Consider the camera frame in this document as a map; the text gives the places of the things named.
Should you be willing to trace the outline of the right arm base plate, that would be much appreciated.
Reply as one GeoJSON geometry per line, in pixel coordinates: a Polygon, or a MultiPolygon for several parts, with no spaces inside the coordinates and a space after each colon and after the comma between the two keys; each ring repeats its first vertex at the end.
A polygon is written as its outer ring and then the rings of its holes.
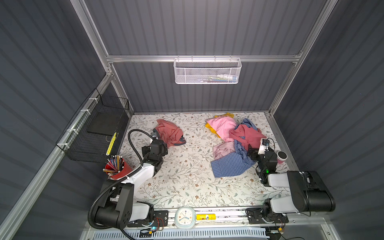
{"type": "Polygon", "coordinates": [[[274,213],[267,208],[247,208],[246,216],[250,224],[287,224],[289,219],[281,213],[274,213]]]}

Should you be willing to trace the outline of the dark pink shirt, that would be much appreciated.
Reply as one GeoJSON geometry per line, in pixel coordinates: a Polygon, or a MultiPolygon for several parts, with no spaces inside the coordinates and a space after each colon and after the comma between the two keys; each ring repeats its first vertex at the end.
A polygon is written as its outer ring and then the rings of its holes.
{"type": "Polygon", "coordinates": [[[249,150],[249,146],[253,149],[258,149],[261,140],[267,138],[260,130],[255,130],[254,128],[243,124],[238,125],[236,129],[229,130],[229,136],[240,142],[246,151],[249,150]]]}

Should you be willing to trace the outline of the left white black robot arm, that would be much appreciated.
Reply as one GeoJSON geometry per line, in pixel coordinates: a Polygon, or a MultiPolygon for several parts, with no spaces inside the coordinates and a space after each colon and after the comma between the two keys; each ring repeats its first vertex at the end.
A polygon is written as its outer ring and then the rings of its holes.
{"type": "Polygon", "coordinates": [[[153,222],[155,210],[153,204],[134,200],[135,192],[147,180],[161,169],[168,154],[167,144],[160,139],[160,133],[151,134],[133,129],[128,132],[128,140],[140,160],[140,165],[118,180],[108,179],[88,212],[89,225],[97,230],[116,228],[123,230],[130,224],[148,225],[153,222]],[[149,146],[142,147],[142,155],[131,140],[133,132],[140,132],[151,138],[149,146]]]}

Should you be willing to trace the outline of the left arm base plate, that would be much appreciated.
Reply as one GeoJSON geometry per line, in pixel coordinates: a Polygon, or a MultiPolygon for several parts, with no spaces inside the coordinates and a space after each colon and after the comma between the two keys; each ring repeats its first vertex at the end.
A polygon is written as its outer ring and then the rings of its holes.
{"type": "Polygon", "coordinates": [[[136,220],[128,223],[128,228],[139,227],[166,227],[168,225],[169,211],[154,211],[144,220],[136,220]]]}

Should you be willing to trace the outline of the red grey cloth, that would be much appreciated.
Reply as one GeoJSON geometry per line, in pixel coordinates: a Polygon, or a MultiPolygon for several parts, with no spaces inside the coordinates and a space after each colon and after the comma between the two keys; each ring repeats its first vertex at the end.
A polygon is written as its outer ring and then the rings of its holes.
{"type": "Polygon", "coordinates": [[[168,148],[183,146],[187,143],[183,131],[177,125],[163,119],[157,120],[157,123],[153,131],[167,144],[168,148]]]}

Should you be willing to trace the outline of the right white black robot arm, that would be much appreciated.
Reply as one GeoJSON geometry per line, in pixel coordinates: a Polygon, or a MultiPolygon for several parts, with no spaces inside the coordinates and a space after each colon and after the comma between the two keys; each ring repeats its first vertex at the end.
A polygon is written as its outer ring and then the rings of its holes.
{"type": "Polygon", "coordinates": [[[287,171],[277,173],[277,164],[288,159],[286,152],[271,148],[249,149],[247,156],[258,164],[256,172],[261,183],[271,188],[287,188],[289,195],[267,199],[262,205],[264,213],[332,212],[336,201],[317,172],[287,171]]]}

